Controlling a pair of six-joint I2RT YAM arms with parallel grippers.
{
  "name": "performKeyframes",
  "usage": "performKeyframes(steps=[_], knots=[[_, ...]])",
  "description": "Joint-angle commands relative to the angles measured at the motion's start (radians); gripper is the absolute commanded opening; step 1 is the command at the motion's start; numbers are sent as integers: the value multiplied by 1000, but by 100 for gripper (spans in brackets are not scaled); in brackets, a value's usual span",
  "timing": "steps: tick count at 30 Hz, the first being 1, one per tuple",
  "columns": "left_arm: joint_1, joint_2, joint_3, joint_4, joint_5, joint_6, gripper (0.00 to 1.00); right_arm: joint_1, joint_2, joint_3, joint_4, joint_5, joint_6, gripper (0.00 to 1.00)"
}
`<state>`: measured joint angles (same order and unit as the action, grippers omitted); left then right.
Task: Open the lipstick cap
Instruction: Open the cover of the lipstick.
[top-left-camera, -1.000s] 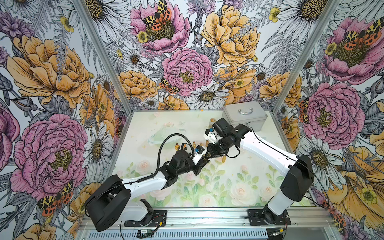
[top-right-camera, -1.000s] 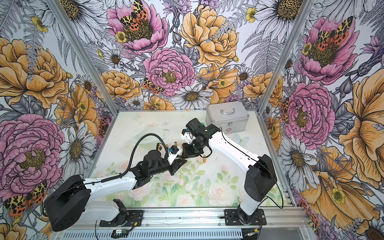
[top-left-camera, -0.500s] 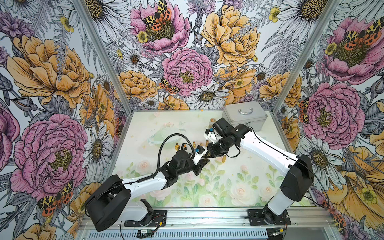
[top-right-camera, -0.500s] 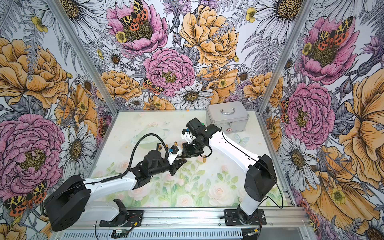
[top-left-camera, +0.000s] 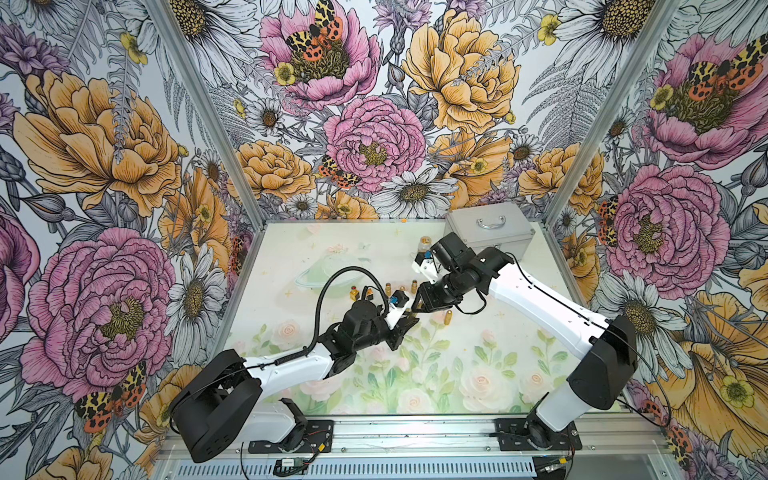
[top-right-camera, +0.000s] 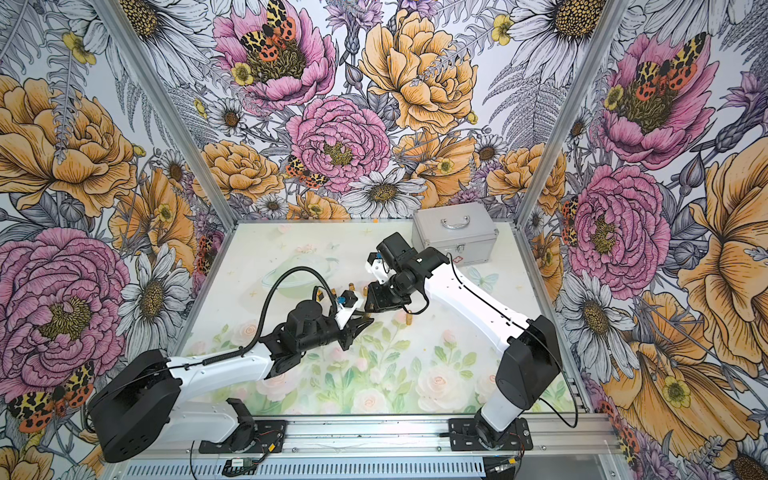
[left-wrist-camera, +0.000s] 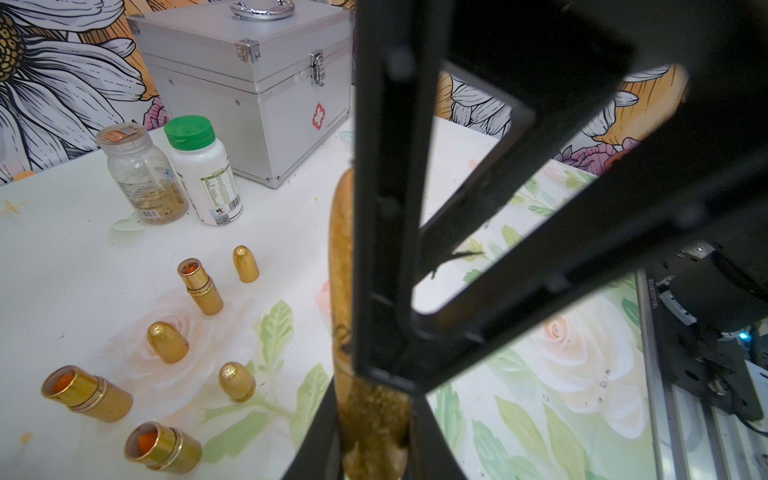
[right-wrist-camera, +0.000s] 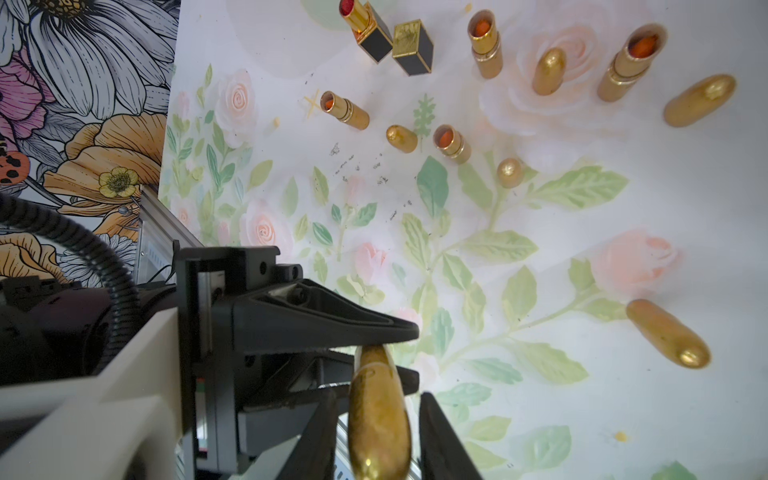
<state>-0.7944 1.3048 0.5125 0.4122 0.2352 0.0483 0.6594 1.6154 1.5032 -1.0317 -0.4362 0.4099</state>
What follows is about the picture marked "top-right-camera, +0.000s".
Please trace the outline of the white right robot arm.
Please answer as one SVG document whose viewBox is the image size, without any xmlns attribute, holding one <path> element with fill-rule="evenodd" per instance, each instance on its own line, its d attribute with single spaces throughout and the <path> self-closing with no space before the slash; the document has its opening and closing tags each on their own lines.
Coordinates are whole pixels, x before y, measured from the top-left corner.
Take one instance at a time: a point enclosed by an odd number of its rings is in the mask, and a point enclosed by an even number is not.
<svg viewBox="0 0 768 480">
<path fill-rule="evenodd" d="M 454 262 L 429 247 L 418 253 L 408 245 L 390 249 L 380 243 L 367 258 L 375 277 L 368 285 L 365 310 L 406 311 L 419 293 L 427 306 L 438 301 L 476 327 L 500 355 L 495 391 L 459 430 L 482 450 L 523 445 L 514 423 L 562 373 L 556 327 L 547 317 L 530 319 L 493 298 L 460 273 Z"/>
</svg>

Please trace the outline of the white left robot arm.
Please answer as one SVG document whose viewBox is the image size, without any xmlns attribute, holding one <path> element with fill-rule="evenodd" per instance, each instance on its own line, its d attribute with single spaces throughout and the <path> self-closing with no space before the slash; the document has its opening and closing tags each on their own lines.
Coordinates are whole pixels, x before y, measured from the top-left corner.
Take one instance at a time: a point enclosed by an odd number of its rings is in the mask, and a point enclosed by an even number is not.
<svg viewBox="0 0 768 480">
<path fill-rule="evenodd" d="M 183 440 L 245 449 L 253 437 L 244 427 L 247 409 L 238 401 L 207 407 L 195 398 L 283 375 L 314 348 L 337 343 L 347 350 L 372 322 L 354 307 L 336 306 L 325 313 L 318 302 L 304 300 L 252 348 L 199 357 L 141 353 L 87 405 L 105 461 L 120 463 L 156 443 Z"/>
</svg>

